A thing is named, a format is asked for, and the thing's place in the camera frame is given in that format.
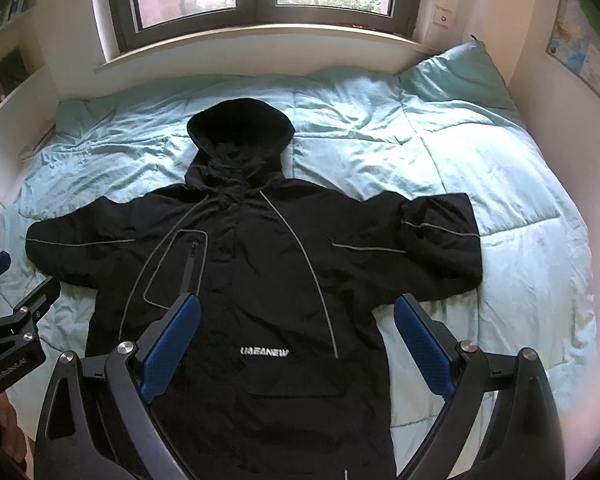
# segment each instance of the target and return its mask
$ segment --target bed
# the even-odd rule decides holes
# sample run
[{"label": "bed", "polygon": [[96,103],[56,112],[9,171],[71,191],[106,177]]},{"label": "bed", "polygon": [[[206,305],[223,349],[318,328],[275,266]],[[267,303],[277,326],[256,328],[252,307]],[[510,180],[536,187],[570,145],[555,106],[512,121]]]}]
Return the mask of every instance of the bed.
[{"label": "bed", "polygon": [[[248,96],[283,111],[296,128],[286,176],[364,200],[382,190],[408,198],[466,192],[480,229],[484,281],[424,304],[458,339],[489,352],[538,350],[561,413],[595,352],[587,230],[524,130],[496,67],[478,41],[399,75],[335,67],[307,76],[200,75],[152,82],[58,108],[57,135],[36,156],[16,201],[0,217],[0,316],[44,276],[27,260],[24,235],[38,220],[106,195],[127,202],[181,182],[195,154],[186,132],[196,112]],[[46,384],[61,351],[84,353],[95,291],[62,285],[38,324],[48,359],[10,388],[21,427],[35,436]],[[375,311],[390,362],[392,437],[401,470],[442,407],[395,328],[392,306]],[[493,394],[455,472],[467,469],[487,428]]]}]

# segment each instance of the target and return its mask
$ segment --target hood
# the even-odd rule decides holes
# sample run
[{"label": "hood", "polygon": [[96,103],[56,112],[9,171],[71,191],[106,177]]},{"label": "hood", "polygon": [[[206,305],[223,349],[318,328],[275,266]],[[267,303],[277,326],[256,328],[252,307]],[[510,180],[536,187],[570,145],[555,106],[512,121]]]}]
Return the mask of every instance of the hood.
[{"label": "hood", "polygon": [[223,101],[187,123],[198,153],[186,184],[209,186],[218,180],[262,181],[282,176],[280,153],[294,127],[280,110],[256,99]]}]

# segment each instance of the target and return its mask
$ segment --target kangaroo pocket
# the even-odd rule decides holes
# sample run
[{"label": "kangaroo pocket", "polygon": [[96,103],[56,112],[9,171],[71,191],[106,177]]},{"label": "kangaroo pocket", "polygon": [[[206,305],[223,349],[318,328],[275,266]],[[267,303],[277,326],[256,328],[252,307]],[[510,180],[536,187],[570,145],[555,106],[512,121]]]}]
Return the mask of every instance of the kangaroo pocket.
[{"label": "kangaroo pocket", "polygon": [[235,410],[243,456],[253,468],[314,474],[326,464],[346,462],[365,409],[349,397],[344,367],[335,359],[253,359],[239,377],[243,393]]},{"label": "kangaroo pocket", "polygon": [[344,395],[347,379],[329,360],[320,362],[280,362],[254,358],[241,374],[244,388],[253,397],[294,399],[339,397]]}]

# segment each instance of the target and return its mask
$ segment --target black jacket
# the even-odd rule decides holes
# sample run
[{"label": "black jacket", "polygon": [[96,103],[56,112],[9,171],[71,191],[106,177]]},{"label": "black jacket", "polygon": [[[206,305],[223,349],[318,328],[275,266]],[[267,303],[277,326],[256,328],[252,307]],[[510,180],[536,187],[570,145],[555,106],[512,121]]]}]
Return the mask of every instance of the black jacket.
[{"label": "black jacket", "polygon": [[293,126],[252,99],[187,129],[199,151],[185,184],[37,222],[27,255],[98,290],[87,355],[138,338],[181,290],[200,297],[200,328],[154,409],[201,480],[395,479],[372,309],[480,283],[468,197],[357,202],[285,179]]}]

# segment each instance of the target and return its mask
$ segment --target window sill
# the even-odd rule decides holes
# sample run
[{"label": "window sill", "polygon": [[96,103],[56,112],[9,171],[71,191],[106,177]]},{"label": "window sill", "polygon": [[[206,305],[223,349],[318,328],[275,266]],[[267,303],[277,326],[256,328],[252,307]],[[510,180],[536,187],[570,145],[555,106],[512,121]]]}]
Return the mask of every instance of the window sill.
[{"label": "window sill", "polygon": [[170,40],[159,41],[158,43],[151,44],[138,48],[137,50],[131,50],[125,54],[121,54],[110,61],[107,61],[103,65],[97,67],[94,71],[96,73],[104,72],[109,68],[113,68],[117,65],[123,64],[124,62],[140,59],[149,54],[160,52],[162,50],[169,50],[185,44],[199,43],[208,40],[222,40],[230,38],[239,38],[241,36],[266,36],[267,34],[305,34],[308,36],[337,36],[339,38],[351,38],[357,40],[368,40],[376,41],[378,43],[388,43],[394,45],[401,45],[405,48],[415,50],[426,56],[435,56],[439,54],[439,51],[424,46],[414,41],[395,36],[393,34],[386,34],[384,32],[376,32],[374,30],[366,30],[362,28],[354,27],[341,27],[337,25],[313,25],[308,23],[294,23],[294,24],[269,24],[269,25],[253,25],[251,27],[227,27],[218,28],[215,30],[206,30],[204,32],[196,32],[194,34],[187,34],[185,36],[179,36],[177,38],[171,38]]}]

